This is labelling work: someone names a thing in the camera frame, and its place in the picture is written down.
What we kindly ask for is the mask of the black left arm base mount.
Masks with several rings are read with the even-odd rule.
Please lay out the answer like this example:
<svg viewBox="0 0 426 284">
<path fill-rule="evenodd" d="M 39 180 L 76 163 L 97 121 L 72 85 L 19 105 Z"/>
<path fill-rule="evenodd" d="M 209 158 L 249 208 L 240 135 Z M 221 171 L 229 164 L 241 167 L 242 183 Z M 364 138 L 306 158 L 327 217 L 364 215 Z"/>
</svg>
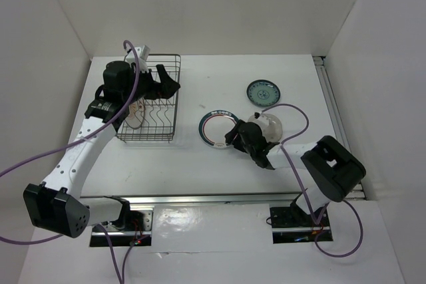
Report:
<svg viewBox="0 0 426 284">
<path fill-rule="evenodd" d="M 130 247 L 135 243 L 137 247 L 148 247 L 152 244 L 154 208 L 141 207 L 132 211 L 132 217 L 122 227 L 117 227 L 112 222 L 104 222 L 113 247 Z"/>
</svg>

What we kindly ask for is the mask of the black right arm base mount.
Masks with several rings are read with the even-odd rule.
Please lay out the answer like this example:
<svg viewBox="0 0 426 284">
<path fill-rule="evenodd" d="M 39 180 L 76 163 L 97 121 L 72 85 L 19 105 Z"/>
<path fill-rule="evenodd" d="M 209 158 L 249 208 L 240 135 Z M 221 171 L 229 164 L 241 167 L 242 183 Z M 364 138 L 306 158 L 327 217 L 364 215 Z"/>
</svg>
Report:
<svg viewBox="0 0 426 284">
<path fill-rule="evenodd" d="M 324 212 L 319 225 L 312 221 L 311 215 L 300 213 L 296 207 L 271 207 L 270 216 L 266 223 L 272 228 L 274 244 L 279 243 L 308 243 L 318 241 L 333 241 L 327 212 Z"/>
</svg>

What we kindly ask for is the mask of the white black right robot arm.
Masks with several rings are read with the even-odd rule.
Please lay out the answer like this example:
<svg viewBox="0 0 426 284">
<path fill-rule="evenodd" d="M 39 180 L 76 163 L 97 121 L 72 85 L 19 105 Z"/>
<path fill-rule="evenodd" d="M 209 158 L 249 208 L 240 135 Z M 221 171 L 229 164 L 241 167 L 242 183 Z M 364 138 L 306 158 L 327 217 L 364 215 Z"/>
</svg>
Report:
<svg viewBox="0 0 426 284">
<path fill-rule="evenodd" d="M 324 136 L 311 144 L 284 146 L 278 121 L 262 124 L 259 120 L 237 121 L 225 134 L 227 145 L 248 154 L 261 168 L 307 170 L 315 186 L 302 187 L 303 192 L 290 204 L 290 217 L 297 225 L 317 221 L 331 202 L 342 202 L 366 175 L 364 165 L 334 137 Z"/>
</svg>

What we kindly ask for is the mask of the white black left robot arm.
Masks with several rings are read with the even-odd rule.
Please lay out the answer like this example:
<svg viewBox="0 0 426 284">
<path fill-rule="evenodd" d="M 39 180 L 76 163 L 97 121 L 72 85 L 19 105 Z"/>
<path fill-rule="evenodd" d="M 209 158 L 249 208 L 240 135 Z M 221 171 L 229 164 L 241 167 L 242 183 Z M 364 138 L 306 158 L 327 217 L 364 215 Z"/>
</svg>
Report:
<svg viewBox="0 0 426 284">
<path fill-rule="evenodd" d="M 67 148 L 53 171 L 38 185 L 29 184 L 23 199 L 35 227 L 71 238 L 88 226 L 109 223 L 117 230 L 126 229 L 141 213 L 117 196 L 105 196 L 93 202 L 81 201 L 85 181 L 104 147 L 116 136 L 129 115 L 129 105 L 141 98 L 172 98 L 180 84 L 169 76 L 164 65 L 152 71 L 135 73 L 126 61 L 106 65 L 103 84 L 88 105 L 79 134 Z"/>
</svg>

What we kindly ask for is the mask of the white plate orange sunburst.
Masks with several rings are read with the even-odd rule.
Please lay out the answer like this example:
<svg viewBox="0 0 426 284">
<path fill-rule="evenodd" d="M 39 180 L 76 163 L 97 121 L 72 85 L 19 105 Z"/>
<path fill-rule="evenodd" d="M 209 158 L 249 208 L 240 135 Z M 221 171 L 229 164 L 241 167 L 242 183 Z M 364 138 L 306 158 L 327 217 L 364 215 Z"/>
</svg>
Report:
<svg viewBox="0 0 426 284">
<path fill-rule="evenodd" d="M 128 107 L 129 114 L 125 119 L 126 124 L 133 130 L 137 130 L 142 127 L 145 114 L 146 114 L 146 105 L 143 98 L 133 102 Z"/>
</svg>

